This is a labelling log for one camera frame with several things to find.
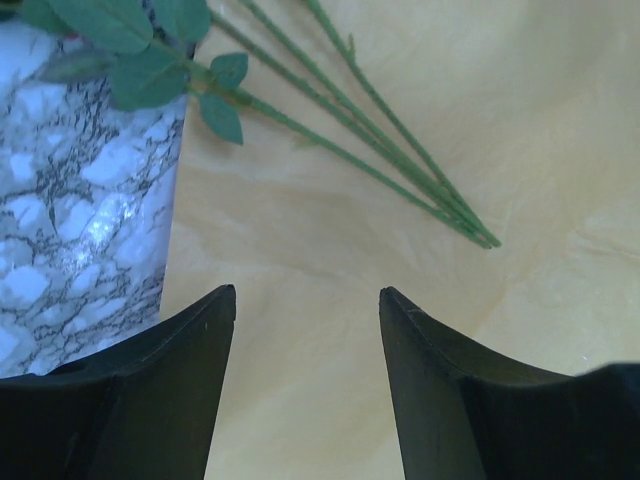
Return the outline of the pink flower bouquet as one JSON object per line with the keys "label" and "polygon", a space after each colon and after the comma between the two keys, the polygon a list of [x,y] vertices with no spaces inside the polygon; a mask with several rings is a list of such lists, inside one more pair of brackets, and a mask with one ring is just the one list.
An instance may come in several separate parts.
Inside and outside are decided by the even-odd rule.
{"label": "pink flower bouquet", "polygon": [[121,112],[189,95],[207,128],[242,145],[248,112],[321,147],[484,249],[500,246],[372,82],[424,91],[437,61],[467,70],[506,30],[501,1],[5,1],[18,20],[71,48],[41,83],[108,87]]}

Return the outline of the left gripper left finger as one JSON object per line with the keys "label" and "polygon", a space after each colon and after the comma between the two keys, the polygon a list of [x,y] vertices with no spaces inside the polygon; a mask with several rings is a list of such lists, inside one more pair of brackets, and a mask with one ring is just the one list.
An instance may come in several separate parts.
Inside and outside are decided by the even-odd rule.
{"label": "left gripper left finger", "polygon": [[2,379],[2,478],[203,478],[235,318],[223,285],[98,353]]}

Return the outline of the orange paper flower wrap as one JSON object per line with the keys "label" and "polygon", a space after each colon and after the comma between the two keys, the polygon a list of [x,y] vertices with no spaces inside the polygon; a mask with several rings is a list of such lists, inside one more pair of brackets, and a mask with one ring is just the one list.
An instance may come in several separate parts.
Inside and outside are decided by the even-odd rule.
{"label": "orange paper flower wrap", "polygon": [[639,5],[327,1],[356,60],[482,222],[484,250],[330,152],[187,113],[161,312],[237,320],[210,479],[400,479],[378,298],[507,356],[639,357]]}

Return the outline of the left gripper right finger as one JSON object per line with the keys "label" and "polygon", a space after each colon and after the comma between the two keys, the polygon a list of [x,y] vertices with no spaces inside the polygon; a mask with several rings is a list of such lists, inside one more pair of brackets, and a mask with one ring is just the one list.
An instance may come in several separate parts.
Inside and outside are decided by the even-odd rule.
{"label": "left gripper right finger", "polygon": [[635,479],[639,367],[578,376],[504,356],[397,289],[379,296],[381,337],[408,479]]}

